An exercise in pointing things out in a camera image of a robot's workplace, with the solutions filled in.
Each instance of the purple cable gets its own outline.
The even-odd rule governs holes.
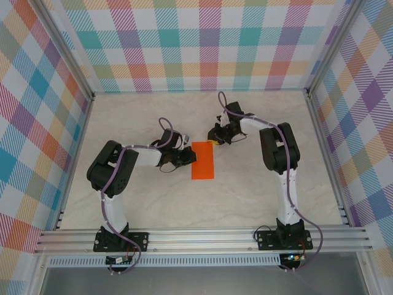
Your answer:
[[[161,126],[162,129],[165,130],[164,126],[163,126],[162,123],[161,123],[161,120],[164,120],[164,121],[166,121],[166,122],[169,124],[169,127],[170,127],[170,129],[171,129],[171,134],[170,134],[170,136],[169,136],[169,139],[168,139],[165,143],[161,144],[160,146],[150,146],[150,145],[147,145],[147,146],[141,146],[141,145],[125,146],[125,147],[122,149],[122,151],[120,152],[119,158],[117,159],[116,167],[114,168],[111,177],[109,178],[108,182],[105,184],[105,186],[103,187],[103,189],[101,190],[101,211],[103,212],[103,216],[104,216],[104,220],[105,220],[106,224],[107,224],[108,227],[111,229],[111,231],[113,231],[114,234],[116,234],[118,237],[122,238],[123,240],[127,241],[128,243],[134,245],[134,246],[138,249],[138,258],[137,258],[137,260],[135,260],[135,262],[134,262],[131,266],[129,266],[129,267],[128,267],[126,270],[124,270],[123,272],[115,272],[115,271],[112,269],[112,265],[110,265],[110,266],[109,266],[109,269],[110,269],[111,272],[112,272],[111,274],[121,275],[121,274],[127,273],[127,272],[129,272],[131,269],[133,269],[133,268],[135,267],[135,265],[139,262],[139,260],[140,260],[140,258],[141,258],[141,256],[142,256],[142,250],[141,250],[141,247],[139,247],[139,245],[138,245],[137,243],[135,243],[134,241],[130,240],[129,238],[123,236],[120,232],[117,232],[117,231],[113,228],[112,224],[109,223],[108,218],[107,218],[107,215],[106,215],[106,211],[105,211],[105,191],[107,190],[107,188],[108,188],[108,187],[111,185],[111,183],[113,182],[113,179],[115,178],[116,173],[117,173],[117,171],[119,170],[119,163],[122,161],[124,152],[125,152],[127,149],[132,149],[132,148],[160,149],[160,148],[162,148],[163,146],[166,146],[168,143],[171,142],[172,136],[173,136],[173,126],[172,126],[171,122],[170,122],[167,118],[161,117],[161,118],[158,119],[158,123],[160,124],[160,126]]]
[[[224,96],[225,104],[222,103],[220,94],[222,94],[222,95]],[[235,112],[229,111],[229,110],[227,109],[227,107],[226,107],[226,105],[227,105],[227,97],[225,96],[225,94],[224,94],[223,91],[220,91],[220,92],[219,92],[219,103],[221,104],[221,106],[223,107],[223,109],[225,110],[225,112],[227,112],[228,114],[231,114],[231,115],[234,115],[234,116],[238,116],[238,117],[242,117],[242,118],[252,119],[252,120],[261,122],[261,123],[263,123],[263,124],[266,124],[266,125],[268,125],[268,126],[272,126],[272,127],[275,128],[275,129],[277,130],[277,132],[280,134],[280,137],[281,137],[281,139],[282,139],[282,143],[284,144],[284,147],[285,147],[285,153],[286,153],[286,156],[287,156],[287,196],[288,196],[288,201],[289,201],[289,203],[290,203],[290,206],[291,206],[291,208],[294,209],[294,211],[296,212],[296,214],[299,215],[300,218],[302,218],[303,220],[305,220],[306,222],[308,222],[308,223],[310,223],[312,226],[314,226],[314,227],[319,231],[319,234],[321,235],[321,242],[320,242],[320,244],[319,244],[319,246],[318,246],[317,251],[315,252],[315,255],[308,261],[308,263],[303,264],[303,265],[300,266],[298,269],[304,268],[304,267],[307,266],[312,260],[314,260],[314,258],[315,258],[315,257],[319,254],[319,252],[321,251],[322,244],[323,244],[323,242],[324,242],[324,234],[323,234],[323,232],[322,232],[322,229],[321,229],[317,224],[315,224],[315,223],[313,223],[312,221],[310,221],[309,219],[305,218],[305,217],[299,212],[299,210],[295,207],[295,204],[293,203],[292,199],[290,198],[290,193],[289,193],[290,156],[289,156],[289,147],[288,147],[287,141],[286,141],[286,139],[285,139],[285,137],[284,137],[284,134],[282,134],[282,131],[280,130],[280,128],[278,128],[278,126],[275,125],[275,124],[272,124],[272,123],[270,123],[270,122],[267,122],[267,121],[265,121],[265,120],[262,120],[262,119],[259,119],[259,118],[256,118],[256,117],[251,117],[251,116],[247,116],[247,115],[241,115],[241,114],[237,114],[237,113],[235,113]]]

